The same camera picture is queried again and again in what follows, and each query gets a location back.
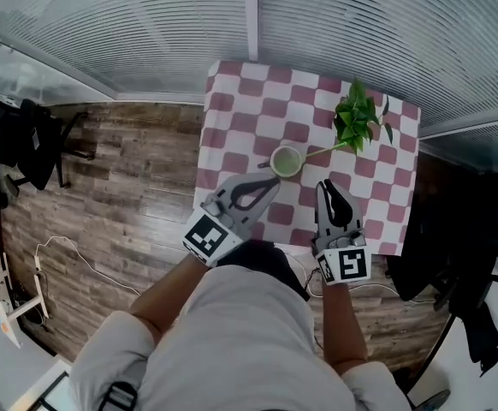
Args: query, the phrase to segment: office chair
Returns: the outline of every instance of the office chair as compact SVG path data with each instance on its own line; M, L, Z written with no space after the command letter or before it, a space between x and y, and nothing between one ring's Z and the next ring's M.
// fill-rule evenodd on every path
M462 319L470 357L482 375L498 361L498 330L484 302L498 257L498 174L485 174L444 194L412 202L403 252L388 257L388 273L403 300L428 284Z
M50 111L25 99L19 109L0 102L0 164L17 165L23 178L5 177L4 186L9 195L17 197L19 186L27 182L44 190L53 168L57 169L59 186L68 187L62 179L62 153L92 160L92 154L83 154L65 146L72 127L86 113L78 113L62 131L62 120L53 118ZM3 196L0 207L3 208Z

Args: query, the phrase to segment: cup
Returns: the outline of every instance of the cup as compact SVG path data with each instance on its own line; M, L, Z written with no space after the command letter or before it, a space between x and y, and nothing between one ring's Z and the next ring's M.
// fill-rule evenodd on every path
M280 178L289 178L299 173L303 158L292 146L278 146L270 157L270 168Z

